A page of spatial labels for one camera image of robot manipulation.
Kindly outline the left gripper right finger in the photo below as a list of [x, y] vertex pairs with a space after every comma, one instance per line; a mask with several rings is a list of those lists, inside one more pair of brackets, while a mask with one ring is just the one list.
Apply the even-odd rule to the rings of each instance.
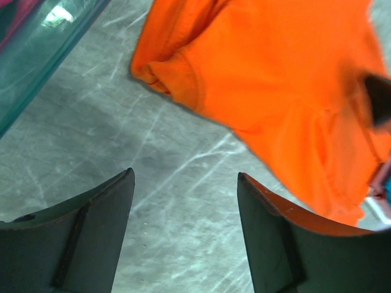
[[390, 231], [329, 220], [238, 175], [255, 292], [389, 292]]

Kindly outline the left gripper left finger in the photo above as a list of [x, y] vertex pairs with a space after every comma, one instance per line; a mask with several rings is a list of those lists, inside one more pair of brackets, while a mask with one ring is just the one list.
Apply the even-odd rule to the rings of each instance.
[[111, 292], [134, 195], [128, 168], [41, 211], [1, 223], [2, 292]]

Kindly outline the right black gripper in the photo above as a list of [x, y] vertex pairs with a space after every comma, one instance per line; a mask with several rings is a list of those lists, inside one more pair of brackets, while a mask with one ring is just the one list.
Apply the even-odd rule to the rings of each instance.
[[381, 126], [390, 120], [390, 79], [368, 74], [364, 84], [371, 103], [373, 125]]

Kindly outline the orange t shirt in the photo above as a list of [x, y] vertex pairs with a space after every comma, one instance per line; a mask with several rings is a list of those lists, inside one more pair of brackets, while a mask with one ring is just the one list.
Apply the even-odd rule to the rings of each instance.
[[317, 214], [363, 217], [390, 153], [364, 78], [388, 78], [370, 1], [155, 1], [130, 69], [232, 129]]

